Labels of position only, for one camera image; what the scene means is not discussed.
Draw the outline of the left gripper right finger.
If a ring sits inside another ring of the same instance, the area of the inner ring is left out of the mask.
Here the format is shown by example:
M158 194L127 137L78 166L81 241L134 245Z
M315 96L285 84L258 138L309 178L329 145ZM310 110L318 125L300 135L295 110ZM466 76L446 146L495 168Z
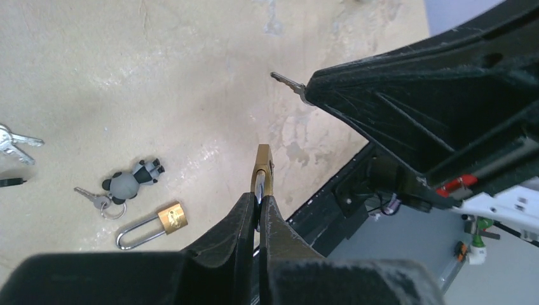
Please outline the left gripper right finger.
M293 230L273 196L261 202L261 304L444 304L426 268L410 260L335 261Z

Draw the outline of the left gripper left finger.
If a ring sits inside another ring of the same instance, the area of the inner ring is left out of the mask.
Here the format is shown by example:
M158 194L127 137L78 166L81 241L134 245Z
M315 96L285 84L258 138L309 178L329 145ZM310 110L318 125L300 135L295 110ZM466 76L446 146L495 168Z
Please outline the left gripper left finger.
M2 304L247 304L256 196L182 250L43 254L1 289Z

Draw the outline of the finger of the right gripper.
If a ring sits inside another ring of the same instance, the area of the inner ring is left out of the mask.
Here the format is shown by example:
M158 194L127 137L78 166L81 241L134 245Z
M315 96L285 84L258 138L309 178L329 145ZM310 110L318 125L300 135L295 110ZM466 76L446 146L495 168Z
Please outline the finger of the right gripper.
M538 2L504 1L429 39L315 72L308 102L351 126L538 123Z
M353 63L324 71L324 109L432 186L489 193L538 175L538 64Z

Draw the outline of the brass padlock long shackle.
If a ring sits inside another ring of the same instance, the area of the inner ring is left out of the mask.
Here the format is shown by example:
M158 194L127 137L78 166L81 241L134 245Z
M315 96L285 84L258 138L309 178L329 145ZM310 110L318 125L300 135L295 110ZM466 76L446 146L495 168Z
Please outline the brass padlock long shackle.
M116 236L116 247L133 250L161 236L170 235L188 225L182 204L175 201L165 208L123 228Z

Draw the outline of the black key bunch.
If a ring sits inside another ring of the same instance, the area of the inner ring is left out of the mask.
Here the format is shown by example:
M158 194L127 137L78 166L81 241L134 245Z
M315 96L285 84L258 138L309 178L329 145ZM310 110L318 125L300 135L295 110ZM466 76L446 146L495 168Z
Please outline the black key bunch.
M101 188L104 194L91 193L81 187L75 187L74 191L91 201L102 218L116 220L124 216L126 202L134 199L142 186L158 183L165 172L158 158L150 161L141 159L130 171L116 172L103 180Z

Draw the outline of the small silver padlock key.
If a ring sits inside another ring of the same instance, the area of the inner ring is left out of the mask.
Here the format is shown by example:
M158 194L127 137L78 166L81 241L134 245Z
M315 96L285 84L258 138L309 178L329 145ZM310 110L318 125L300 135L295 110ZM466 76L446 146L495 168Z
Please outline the small silver padlock key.
M283 83L285 84L286 86L288 86L295 94L299 95L301 101L306 104L306 105L310 105L310 106L313 106L313 104L311 104L305 97L305 89L306 89L306 86L302 83L297 83L277 72L271 72L270 73L270 76L277 80L278 82L280 83Z

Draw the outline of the yellow black padlock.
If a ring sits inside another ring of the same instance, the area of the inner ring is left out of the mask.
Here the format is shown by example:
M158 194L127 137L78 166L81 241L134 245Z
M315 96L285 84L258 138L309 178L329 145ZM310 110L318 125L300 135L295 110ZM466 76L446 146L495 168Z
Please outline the yellow black padlock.
M1 179L0 187L18 186L24 184L25 182L26 180L23 178Z

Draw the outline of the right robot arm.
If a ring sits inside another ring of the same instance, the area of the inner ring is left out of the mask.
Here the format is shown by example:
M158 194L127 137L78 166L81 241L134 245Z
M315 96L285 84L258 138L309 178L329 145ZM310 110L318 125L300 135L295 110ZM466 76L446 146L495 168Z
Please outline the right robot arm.
M538 230L538 2L315 72L303 98L368 140L331 191L346 217L390 198Z

